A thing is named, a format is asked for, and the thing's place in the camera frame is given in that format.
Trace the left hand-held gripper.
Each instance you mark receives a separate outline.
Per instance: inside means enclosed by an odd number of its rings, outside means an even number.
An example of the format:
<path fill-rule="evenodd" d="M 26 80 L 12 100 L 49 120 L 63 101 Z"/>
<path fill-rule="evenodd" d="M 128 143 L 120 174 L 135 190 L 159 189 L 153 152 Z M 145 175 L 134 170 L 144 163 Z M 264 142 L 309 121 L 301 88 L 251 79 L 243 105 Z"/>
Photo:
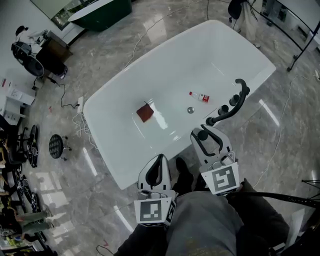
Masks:
<path fill-rule="evenodd" d="M 141 170 L 138 188 L 138 198 L 134 201 L 137 224 L 144 227 L 170 226 L 178 193 L 170 190 L 171 173 L 164 154 L 152 158 Z"/>

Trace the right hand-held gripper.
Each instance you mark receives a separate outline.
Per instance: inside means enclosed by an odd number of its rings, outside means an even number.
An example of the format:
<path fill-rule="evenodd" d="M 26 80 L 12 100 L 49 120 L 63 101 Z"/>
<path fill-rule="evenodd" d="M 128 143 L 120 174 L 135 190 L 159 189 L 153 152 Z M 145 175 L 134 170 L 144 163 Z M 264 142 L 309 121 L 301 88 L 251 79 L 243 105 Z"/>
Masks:
<path fill-rule="evenodd" d="M 200 162 L 200 174 L 213 195 L 222 196 L 240 187 L 239 167 L 229 137 L 219 129 L 201 125 L 190 134 Z M 219 145 L 219 154 L 214 151 Z"/>

